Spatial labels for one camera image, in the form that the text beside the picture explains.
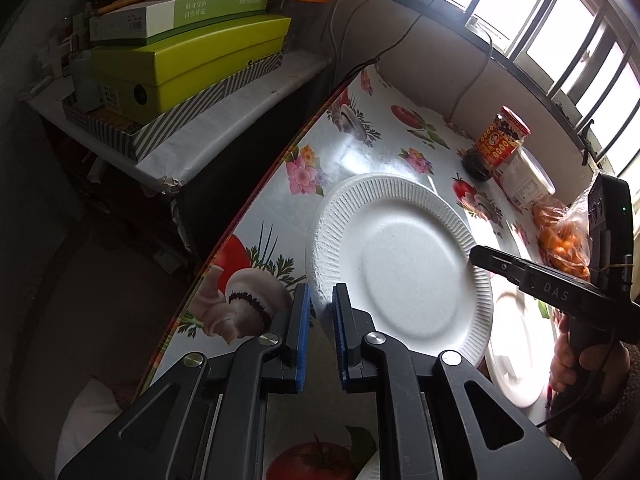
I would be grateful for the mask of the right hand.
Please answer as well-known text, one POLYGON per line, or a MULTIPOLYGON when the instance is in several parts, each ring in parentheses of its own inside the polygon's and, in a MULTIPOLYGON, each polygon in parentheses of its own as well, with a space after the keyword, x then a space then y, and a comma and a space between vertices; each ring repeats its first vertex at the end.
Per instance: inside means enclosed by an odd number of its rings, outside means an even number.
POLYGON ((612 344, 597 344, 585 349, 579 356, 570 346, 570 318, 563 315, 559 325, 560 336, 556 340, 554 356, 550 365, 549 386, 561 393, 577 380, 578 366, 587 372, 596 372, 605 361, 601 396, 613 399, 622 393, 626 385, 630 369, 631 355, 629 349, 619 341, 612 344))

